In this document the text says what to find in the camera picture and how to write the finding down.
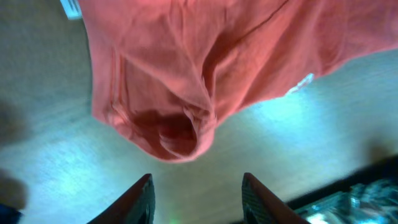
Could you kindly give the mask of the orange soccer t-shirt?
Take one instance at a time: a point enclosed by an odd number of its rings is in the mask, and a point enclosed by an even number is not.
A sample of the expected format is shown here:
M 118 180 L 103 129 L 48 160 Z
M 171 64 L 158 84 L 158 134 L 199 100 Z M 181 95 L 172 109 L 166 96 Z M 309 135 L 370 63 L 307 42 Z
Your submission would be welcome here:
M 92 113 L 144 152 L 189 162 L 227 117 L 397 47 L 396 0 L 77 0 Z

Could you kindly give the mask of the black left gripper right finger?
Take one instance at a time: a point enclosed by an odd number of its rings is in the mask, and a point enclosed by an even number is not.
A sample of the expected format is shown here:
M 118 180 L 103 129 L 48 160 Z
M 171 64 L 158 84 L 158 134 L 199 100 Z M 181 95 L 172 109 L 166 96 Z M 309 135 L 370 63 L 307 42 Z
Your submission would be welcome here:
M 251 173 L 244 174 L 241 192 L 244 222 L 247 224 L 310 224 Z

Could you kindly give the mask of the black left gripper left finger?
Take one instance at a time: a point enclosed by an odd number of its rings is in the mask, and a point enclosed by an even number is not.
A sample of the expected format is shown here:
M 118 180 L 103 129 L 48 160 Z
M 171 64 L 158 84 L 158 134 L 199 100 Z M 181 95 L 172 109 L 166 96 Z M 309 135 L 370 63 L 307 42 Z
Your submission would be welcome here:
M 145 174 L 88 224 L 153 224 L 154 214 L 155 187 Z

